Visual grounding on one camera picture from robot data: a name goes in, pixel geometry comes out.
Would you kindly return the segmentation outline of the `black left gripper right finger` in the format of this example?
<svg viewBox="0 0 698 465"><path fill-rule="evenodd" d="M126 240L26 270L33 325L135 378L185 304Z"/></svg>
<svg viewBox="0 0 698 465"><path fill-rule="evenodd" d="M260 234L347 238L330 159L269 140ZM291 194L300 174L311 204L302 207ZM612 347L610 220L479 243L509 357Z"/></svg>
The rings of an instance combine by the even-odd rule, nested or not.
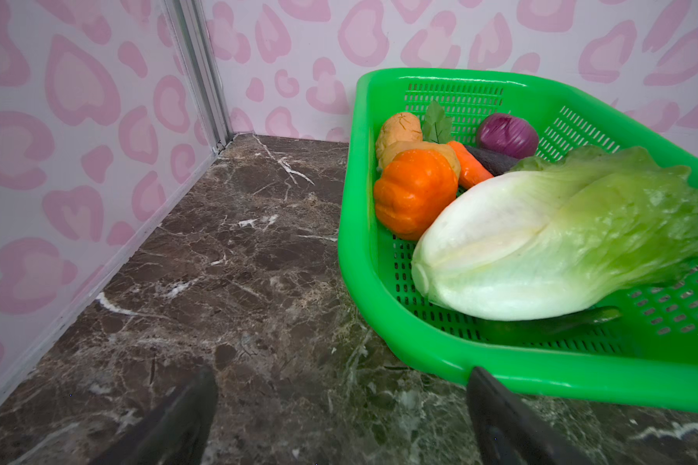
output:
<svg viewBox="0 0 698 465"><path fill-rule="evenodd" d="M485 464L591 462L482 367L470 373L466 404Z"/></svg>

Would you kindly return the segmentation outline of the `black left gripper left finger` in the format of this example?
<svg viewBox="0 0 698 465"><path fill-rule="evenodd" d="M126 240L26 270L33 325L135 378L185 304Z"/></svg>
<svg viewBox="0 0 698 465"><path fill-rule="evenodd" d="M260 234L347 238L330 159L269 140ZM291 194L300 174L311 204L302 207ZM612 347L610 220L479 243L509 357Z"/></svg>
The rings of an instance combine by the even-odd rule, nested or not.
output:
<svg viewBox="0 0 698 465"><path fill-rule="evenodd" d="M202 368L176 387L93 464L199 464L218 400L213 370Z"/></svg>

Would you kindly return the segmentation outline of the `orange toy pumpkin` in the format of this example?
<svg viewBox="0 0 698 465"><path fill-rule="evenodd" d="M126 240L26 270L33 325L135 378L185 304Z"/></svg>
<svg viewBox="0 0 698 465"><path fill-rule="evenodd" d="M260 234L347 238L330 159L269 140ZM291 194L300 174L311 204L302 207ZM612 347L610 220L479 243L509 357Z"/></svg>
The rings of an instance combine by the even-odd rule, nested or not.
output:
<svg viewBox="0 0 698 465"><path fill-rule="evenodd" d="M458 178L440 153L403 151L373 188L375 214L398 238L419 239L457 197Z"/></svg>

